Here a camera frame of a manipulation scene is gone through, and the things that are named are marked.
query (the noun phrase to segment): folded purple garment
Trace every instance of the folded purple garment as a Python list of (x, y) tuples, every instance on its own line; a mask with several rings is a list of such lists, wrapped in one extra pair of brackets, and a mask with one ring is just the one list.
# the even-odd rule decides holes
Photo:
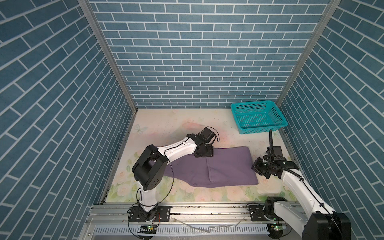
[[(248, 147), (215, 148), (213, 157), (185, 155), (172, 162), (175, 178), (193, 187), (257, 185)], [(172, 177), (168, 164), (164, 176)]]

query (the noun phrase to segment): floral tabletop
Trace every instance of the floral tabletop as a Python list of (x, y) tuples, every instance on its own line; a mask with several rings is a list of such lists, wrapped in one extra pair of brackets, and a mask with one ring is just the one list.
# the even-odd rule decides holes
[[(249, 147), (253, 161), (265, 155), (268, 133), (239, 134), (230, 109), (140, 109), (124, 148), (113, 179), (107, 202), (135, 202), (138, 184), (132, 166), (144, 149), (153, 144), (164, 146), (183, 139), (187, 134), (198, 133), (211, 126), (220, 134), (214, 147)], [(283, 155), (290, 160), (279, 131), (273, 132), (273, 144), (281, 146)], [(192, 187), (175, 179), (169, 196), (164, 202), (231, 202), (264, 201), (267, 196), (282, 196), (288, 201), (295, 196), (275, 176), (269, 179), (257, 175), (258, 185), (228, 186), (217, 188)], [(171, 177), (163, 177), (156, 187), (156, 198), (161, 200), (169, 192)]]

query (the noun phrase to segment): brick wallpaper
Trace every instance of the brick wallpaper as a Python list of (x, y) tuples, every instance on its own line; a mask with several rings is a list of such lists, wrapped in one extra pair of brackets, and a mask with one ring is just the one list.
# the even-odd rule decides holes
[(72, 239), (131, 116), (77, 0), (0, 1), (0, 239)]
[(384, 1), (342, 0), (282, 104), (310, 183), (384, 239)]
[(106, 1), (90, 2), (139, 108), (228, 108), (276, 100), (329, 0)]

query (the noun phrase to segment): basket bottom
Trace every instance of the basket bottom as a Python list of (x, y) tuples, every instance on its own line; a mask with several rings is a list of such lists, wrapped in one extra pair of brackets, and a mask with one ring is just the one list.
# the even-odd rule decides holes
[(239, 125), (243, 129), (254, 127), (276, 126), (268, 113), (244, 113), (236, 116)]

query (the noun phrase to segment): teal plastic basket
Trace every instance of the teal plastic basket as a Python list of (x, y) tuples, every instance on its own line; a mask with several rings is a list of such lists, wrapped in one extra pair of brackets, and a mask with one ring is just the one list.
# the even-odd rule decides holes
[(232, 103), (231, 109), (240, 134), (276, 131), (288, 125), (272, 101)]

